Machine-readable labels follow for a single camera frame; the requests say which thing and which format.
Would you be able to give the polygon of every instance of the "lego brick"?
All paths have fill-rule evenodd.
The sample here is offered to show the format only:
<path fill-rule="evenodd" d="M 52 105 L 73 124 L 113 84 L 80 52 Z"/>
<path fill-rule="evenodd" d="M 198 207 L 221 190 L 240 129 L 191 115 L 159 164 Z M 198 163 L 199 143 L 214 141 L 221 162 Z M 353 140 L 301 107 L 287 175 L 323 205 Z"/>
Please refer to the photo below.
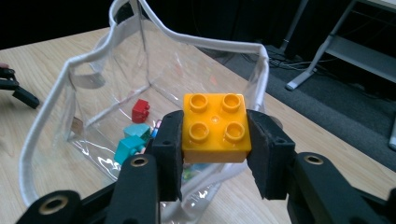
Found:
<path fill-rule="evenodd" d="M 132 122 L 143 123 L 149 116 L 149 102 L 138 99 L 132 108 Z"/>
<path fill-rule="evenodd" d="M 183 102 L 184 162 L 242 162 L 251 150 L 244 97 L 189 93 Z"/>
<path fill-rule="evenodd" d="M 128 157 L 140 152 L 146 145 L 146 142 L 136 135 L 123 138 L 119 141 L 114 160 L 122 164 Z"/>
<path fill-rule="evenodd" d="M 145 123 L 132 124 L 124 128 L 124 136 L 130 137 L 136 135 L 147 142 L 150 138 L 150 127 Z"/>

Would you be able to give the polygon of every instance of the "gray carpet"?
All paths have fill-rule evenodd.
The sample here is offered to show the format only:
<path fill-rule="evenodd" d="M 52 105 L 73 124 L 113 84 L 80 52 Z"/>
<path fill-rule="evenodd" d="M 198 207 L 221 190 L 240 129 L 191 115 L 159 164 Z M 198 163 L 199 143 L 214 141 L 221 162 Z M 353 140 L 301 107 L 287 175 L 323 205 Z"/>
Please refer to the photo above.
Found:
<path fill-rule="evenodd" d="M 270 57 L 271 52 L 281 53 L 266 48 Z M 256 58 L 232 53 L 208 55 L 244 78 L 251 74 Z M 301 72 L 272 66 L 267 92 L 396 172 L 396 152 L 388 147 L 396 102 L 369 95 L 363 87 L 344 83 L 329 73 L 317 73 L 296 90 L 287 91 L 286 84 Z"/>

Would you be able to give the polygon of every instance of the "teal lego brick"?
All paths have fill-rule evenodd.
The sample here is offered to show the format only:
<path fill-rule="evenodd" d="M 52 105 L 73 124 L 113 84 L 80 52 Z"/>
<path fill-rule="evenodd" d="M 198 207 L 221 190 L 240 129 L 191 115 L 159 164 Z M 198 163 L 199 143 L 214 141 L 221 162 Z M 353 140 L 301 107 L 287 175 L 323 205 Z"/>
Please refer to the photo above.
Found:
<path fill-rule="evenodd" d="M 123 164 L 129 156 L 133 156 L 136 152 L 140 152 L 145 145 L 146 141 L 136 135 L 123 138 L 119 141 L 114 160 L 119 164 Z"/>
<path fill-rule="evenodd" d="M 136 135 L 146 142 L 150 138 L 150 127 L 145 123 L 132 124 L 124 128 L 123 131 L 125 137 Z"/>

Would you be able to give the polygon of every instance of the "red lego brick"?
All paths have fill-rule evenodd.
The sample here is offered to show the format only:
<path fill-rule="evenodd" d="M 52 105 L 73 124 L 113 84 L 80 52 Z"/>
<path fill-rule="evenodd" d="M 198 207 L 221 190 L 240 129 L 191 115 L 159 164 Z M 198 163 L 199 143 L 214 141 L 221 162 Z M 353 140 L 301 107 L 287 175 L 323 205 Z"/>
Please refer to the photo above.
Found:
<path fill-rule="evenodd" d="M 132 109 L 132 122 L 143 123 L 149 116 L 149 102 L 144 100 L 137 100 L 134 108 Z"/>

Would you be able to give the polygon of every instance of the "shelf leg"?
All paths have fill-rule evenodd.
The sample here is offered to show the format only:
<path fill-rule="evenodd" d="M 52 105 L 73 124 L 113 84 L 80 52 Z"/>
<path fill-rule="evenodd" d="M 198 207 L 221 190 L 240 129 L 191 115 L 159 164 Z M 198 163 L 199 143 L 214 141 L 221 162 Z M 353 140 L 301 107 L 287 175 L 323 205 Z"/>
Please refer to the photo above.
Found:
<path fill-rule="evenodd" d="M 347 15 L 349 12 L 353 9 L 353 7 L 356 4 L 356 0 L 353 0 L 349 3 L 349 5 L 346 7 L 346 10 L 344 11 L 343 15 L 341 16 L 340 20 L 335 24 L 334 28 L 330 32 L 330 34 L 327 36 L 326 40 L 323 42 L 323 44 L 320 46 L 320 48 L 317 51 L 317 54 L 315 54 L 314 60 L 312 61 L 311 64 L 309 64 L 308 68 L 302 72 L 299 76 L 297 76 L 294 80 L 290 81 L 288 84 L 286 84 L 286 89 L 288 91 L 294 91 L 297 87 L 299 87 L 303 82 L 305 82 L 307 79 L 309 79 L 312 75 L 314 75 L 314 69 L 318 64 L 318 61 L 320 60 L 321 56 L 323 53 L 326 51 L 327 47 L 332 43 L 332 39 L 343 24 L 344 20 L 347 18 Z"/>

